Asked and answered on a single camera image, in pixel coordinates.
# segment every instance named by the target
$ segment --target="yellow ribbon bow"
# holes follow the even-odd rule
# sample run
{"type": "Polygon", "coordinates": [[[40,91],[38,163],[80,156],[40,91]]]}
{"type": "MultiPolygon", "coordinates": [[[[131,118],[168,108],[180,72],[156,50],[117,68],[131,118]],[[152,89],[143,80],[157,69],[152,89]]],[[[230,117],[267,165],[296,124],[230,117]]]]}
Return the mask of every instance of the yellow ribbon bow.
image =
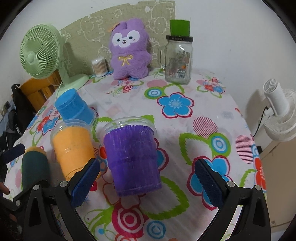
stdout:
{"type": "Polygon", "coordinates": [[[132,59],[133,56],[130,54],[126,57],[120,56],[118,57],[118,60],[123,61],[121,66],[124,66],[125,63],[129,64],[128,59],[132,59]]]}

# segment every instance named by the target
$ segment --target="power outlet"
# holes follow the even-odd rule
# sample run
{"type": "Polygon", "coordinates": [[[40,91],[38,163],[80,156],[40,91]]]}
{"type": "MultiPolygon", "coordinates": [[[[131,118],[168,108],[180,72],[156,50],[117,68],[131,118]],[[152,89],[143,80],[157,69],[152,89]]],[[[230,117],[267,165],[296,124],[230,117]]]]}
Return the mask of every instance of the power outlet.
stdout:
{"type": "Polygon", "coordinates": [[[6,101],[4,106],[0,109],[0,114],[2,115],[2,117],[6,115],[6,113],[10,107],[11,107],[11,105],[10,105],[9,101],[6,101]]]}

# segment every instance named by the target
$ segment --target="blue cup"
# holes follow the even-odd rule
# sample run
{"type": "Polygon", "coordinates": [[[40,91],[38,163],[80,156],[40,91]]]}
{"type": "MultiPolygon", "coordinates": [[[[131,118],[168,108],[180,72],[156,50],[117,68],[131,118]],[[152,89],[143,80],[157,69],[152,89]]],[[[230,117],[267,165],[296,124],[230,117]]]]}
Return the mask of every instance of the blue cup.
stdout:
{"type": "Polygon", "coordinates": [[[63,120],[78,119],[92,124],[96,113],[90,109],[75,89],[64,92],[55,102],[55,107],[63,120]]]}

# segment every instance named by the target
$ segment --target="barcode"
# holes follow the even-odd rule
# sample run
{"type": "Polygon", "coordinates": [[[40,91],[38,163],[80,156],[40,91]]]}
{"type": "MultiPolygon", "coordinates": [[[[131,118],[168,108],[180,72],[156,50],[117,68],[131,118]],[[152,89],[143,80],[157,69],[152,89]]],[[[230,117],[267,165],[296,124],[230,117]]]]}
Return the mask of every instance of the barcode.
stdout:
{"type": "Polygon", "coordinates": [[[185,79],[186,71],[183,69],[177,69],[177,78],[185,79]]]}

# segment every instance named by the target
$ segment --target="jar handle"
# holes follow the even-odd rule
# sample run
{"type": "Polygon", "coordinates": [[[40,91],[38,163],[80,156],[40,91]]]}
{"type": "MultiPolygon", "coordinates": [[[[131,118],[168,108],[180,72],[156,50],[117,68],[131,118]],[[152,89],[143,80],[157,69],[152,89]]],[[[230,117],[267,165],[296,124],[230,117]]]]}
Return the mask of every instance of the jar handle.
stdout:
{"type": "Polygon", "coordinates": [[[159,47],[158,48],[158,53],[157,53],[157,62],[158,62],[158,64],[160,65],[160,67],[162,68],[162,69],[165,69],[165,64],[163,64],[162,62],[161,62],[161,54],[162,54],[162,51],[165,49],[165,46],[161,46],[161,47],[159,47]]]}

